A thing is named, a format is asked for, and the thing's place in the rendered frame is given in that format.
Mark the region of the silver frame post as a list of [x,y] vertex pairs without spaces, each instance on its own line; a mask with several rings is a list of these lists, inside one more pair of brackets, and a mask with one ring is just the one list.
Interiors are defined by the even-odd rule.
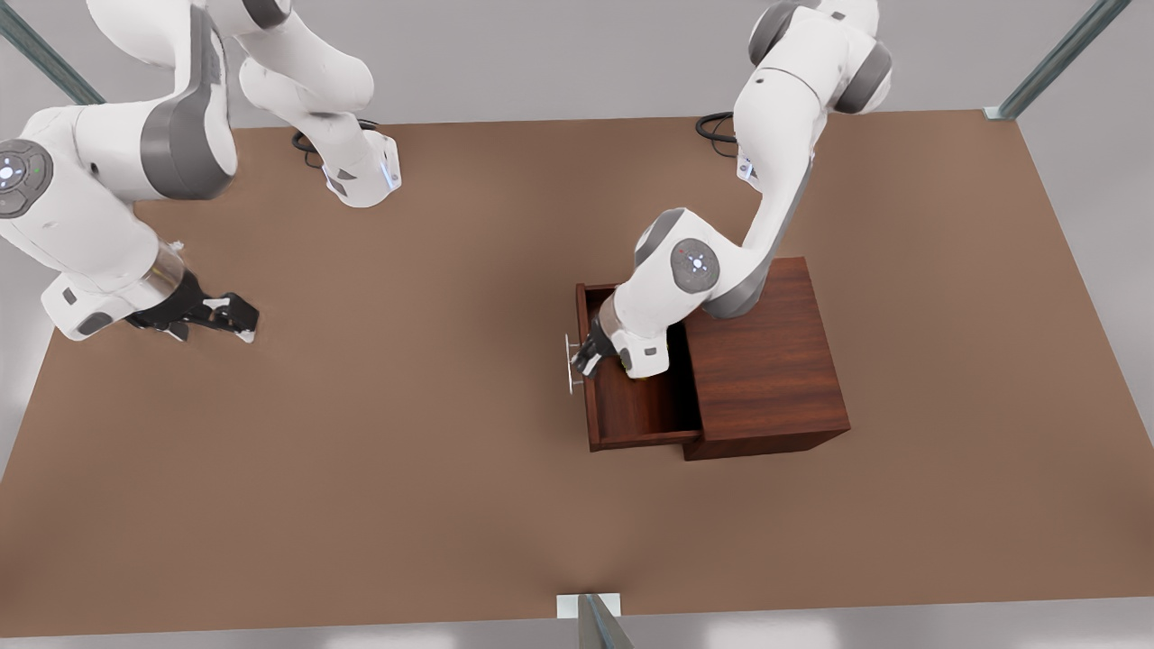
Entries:
[[578,649],[636,649],[621,625],[621,595],[560,594],[557,619],[577,621]]
[[989,122],[1016,122],[1133,0],[1095,0],[1031,74],[998,105],[982,109]]
[[13,49],[27,58],[76,105],[100,105],[105,102],[78,70],[48,45],[28,22],[20,16],[12,3],[0,0],[0,33]]

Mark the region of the dark wooden drawer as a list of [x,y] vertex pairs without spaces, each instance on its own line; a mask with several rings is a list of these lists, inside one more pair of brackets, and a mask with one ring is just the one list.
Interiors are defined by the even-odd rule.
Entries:
[[692,443],[703,434],[684,324],[667,330],[669,370],[628,378],[617,357],[598,361],[593,376],[574,373],[584,394],[590,452]]

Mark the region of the dark wooden cabinet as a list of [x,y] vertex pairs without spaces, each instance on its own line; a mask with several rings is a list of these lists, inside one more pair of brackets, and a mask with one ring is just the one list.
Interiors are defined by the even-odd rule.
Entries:
[[850,430],[804,258],[775,259],[754,308],[688,316],[672,370],[690,382],[700,434],[688,462],[808,452]]

